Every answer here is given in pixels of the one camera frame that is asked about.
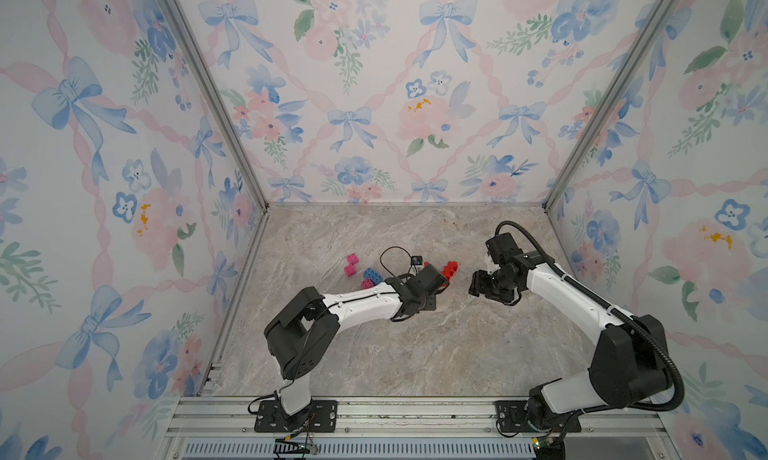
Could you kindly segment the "red long lego brick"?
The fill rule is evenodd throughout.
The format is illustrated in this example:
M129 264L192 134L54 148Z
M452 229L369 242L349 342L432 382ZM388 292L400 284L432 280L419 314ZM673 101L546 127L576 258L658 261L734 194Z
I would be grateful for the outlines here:
M456 274L457 270L458 270L458 262L449 261L442 270L442 276L446 280L450 281L451 278Z

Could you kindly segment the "blue lego brick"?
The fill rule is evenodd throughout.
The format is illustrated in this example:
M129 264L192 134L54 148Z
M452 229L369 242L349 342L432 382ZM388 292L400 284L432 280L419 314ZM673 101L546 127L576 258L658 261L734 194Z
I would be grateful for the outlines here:
M367 268L363 272L363 277L368 283L372 285L378 285L383 281L383 277L376 270L372 268Z

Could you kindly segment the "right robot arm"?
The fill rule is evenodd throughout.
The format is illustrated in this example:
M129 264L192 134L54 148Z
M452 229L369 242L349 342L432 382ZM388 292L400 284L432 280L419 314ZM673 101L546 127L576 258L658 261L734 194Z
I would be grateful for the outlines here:
M485 245L495 269L473 273L470 295L513 307L530 291L568 316L594 345L584 371L530 390L523 418L533 429L565 432L590 413L669 412L683 404L685 383L657 318L634 315L604 299L560 267L516 222L500 222Z

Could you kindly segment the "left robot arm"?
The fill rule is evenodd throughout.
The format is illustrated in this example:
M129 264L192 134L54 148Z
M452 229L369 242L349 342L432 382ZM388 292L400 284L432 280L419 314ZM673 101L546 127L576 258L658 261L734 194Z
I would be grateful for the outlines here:
M416 273L390 277L377 285L346 294L302 289L264 330L268 351L281 385L254 400L249 413L254 431L289 436L303 430L335 431L338 402L314 400L310 373L321 362L337 334L365 323L399 323L436 309L437 296L450 282L432 265Z

